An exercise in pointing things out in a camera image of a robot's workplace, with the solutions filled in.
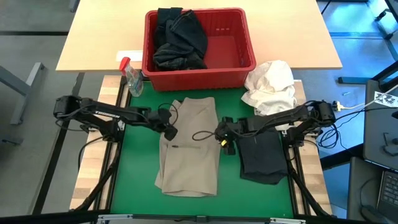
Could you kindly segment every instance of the wooden table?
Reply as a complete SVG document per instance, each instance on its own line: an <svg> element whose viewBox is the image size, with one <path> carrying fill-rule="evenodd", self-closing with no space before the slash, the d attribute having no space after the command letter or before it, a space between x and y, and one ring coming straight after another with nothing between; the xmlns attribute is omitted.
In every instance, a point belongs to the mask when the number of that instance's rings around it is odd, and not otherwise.
<svg viewBox="0 0 398 224"><path fill-rule="evenodd" d="M101 91L99 93L98 101L103 103L115 104L119 91L120 76L106 75L103 80ZM300 80L295 82L298 103L305 102L305 93L303 84ZM125 105L127 88L124 90L122 105ZM99 132L89 133L87 141L100 136ZM100 178L101 166L104 160L104 153L106 149L106 142L98 141L86 147L81 162L80 171L76 180L75 191L73 193L70 208L79 206L88 194L93 190ZM300 148L300 157L302 161L303 173L305 183L315 200L322 206L322 208L331 214L331 207L328 193L326 191L325 180L323 178L323 171L320 164L317 148L309 143L304 142L304 146ZM303 203L299 188L295 186L296 199L298 205L298 212L304 214ZM103 190L100 208L104 208L104 202L108 193L108 186Z"/></svg>
<svg viewBox="0 0 398 224"><path fill-rule="evenodd" d="M315 0L82 0L56 70L118 70L118 52L142 50L145 14L158 7L240 7L258 65L285 60L293 69L342 67ZM141 68L141 61L132 66Z"/></svg>

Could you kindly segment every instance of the white label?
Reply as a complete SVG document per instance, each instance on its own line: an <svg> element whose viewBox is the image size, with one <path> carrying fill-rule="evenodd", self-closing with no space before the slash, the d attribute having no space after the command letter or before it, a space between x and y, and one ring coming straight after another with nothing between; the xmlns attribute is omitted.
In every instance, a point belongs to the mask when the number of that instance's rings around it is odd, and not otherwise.
<svg viewBox="0 0 398 224"><path fill-rule="evenodd" d="M109 114L109 113L104 113L104 112L100 112L100 111L95 111L96 114L99 115L103 115L103 116L109 116L111 118L120 118L119 115L115 115L115 114Z"/></svg>
<svg viewBox="0 0 398 224"><path fill-rule="evenodd" d="M116 61L121 62L124 57L129 57L132 62L142 61L141 50L120 50L116 54Z"/></svg>
<svg viewBox="0 0 398 224"><path fill-rule="evenodd" d="M378 91L374 92L374 100L379 98L383 93L380 93ZM380 105L384 106L389 106L389 107L398 107L398 97L390 95L390 94L385 94L384 96L380 97L375 101L375 103L378 103Z"/></svg>

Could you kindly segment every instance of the green tabletop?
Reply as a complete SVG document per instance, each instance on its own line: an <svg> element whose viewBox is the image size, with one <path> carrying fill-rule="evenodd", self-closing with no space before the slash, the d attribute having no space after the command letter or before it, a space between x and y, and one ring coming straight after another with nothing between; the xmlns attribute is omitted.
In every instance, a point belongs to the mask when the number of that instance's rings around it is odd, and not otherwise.
<svg viewBox="0 0 398 224"><path fill-rule="evenodd" d="M161 103L183 101L185 97L215 98L217 116L240 118L253 115L253 108L241 101L245 89L156 92L150 82L131 100L131 106L156 110ZM239 156L221 152L218 193L214 197L173 197L155 186L159 170L159 133L143 127L126 127L114 189L111 213L143 215L206 215L217 217L292 218L287 178L277 185L265 185L239 178Z"/></svg>

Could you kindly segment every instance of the beige trousers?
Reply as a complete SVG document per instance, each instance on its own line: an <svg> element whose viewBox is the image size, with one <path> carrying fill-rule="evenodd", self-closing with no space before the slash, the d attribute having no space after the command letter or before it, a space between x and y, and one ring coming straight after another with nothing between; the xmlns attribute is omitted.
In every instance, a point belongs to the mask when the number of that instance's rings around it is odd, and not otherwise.
<svg viewBox="0 0 398 224"><path fill-rule="evenodd" d="M217 125L214 98L200 100L185 98L183 103L174 101L178 110L178 129L173 140L160 137L160 169L155 185L162 193L173 196L203 197L217 194L218 163L220 145L214 136L194 141L192 135L198 131L213 132ZM175 121L176 113L170 108ZM202 138L209 134L197 134Z"/></svg>

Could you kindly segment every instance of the black cloth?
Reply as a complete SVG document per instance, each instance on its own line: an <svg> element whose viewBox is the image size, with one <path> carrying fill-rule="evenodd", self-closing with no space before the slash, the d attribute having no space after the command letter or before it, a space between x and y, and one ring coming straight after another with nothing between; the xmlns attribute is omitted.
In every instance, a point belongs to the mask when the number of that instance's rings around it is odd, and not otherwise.
<svg viewBox="0 0 398 224"><path fill-rule="evenodd" d="M242 179L275 185L287 176L286 158L276 129L240 138L237 145Z"/></svg>
<svg viewBox="0 0 398 224"><path fill-rule="evenodd" d="M161 71L205 69L207 36L195 13L182 8L157 10L154 63Z"/></svg>

